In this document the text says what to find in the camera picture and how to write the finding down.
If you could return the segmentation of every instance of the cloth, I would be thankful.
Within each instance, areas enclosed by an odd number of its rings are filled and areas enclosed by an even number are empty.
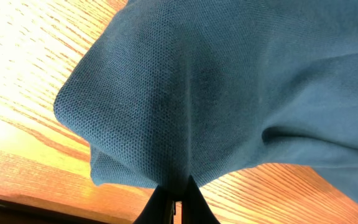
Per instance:
[[[358,0],[129,1],[54,110],[95,184],[182,194],[279,162],[358,202]]]

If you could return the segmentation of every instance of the wood grain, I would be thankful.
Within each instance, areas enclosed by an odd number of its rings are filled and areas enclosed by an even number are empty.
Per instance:
[[[143,209],[153,190],[94,186],[88,143],[52,112],[59,88],[124,5],[0,0],[1,199],[108,223],[131,223]],[[201,192],[222,223],[358,223],[358,205],[309,167],[266,164]]]

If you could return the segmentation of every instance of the garment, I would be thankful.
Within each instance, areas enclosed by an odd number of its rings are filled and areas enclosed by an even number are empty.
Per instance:
[[[266,162],[358,202],[358,0],[132,0],[54,105],[95,184],[182,194]]]

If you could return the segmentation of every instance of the textured fabric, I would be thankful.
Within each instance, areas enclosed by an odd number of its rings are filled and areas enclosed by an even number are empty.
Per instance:
[[[358,202],[358,0],[129,1],[55,114],[95,184],[181,194],[281,162]]]

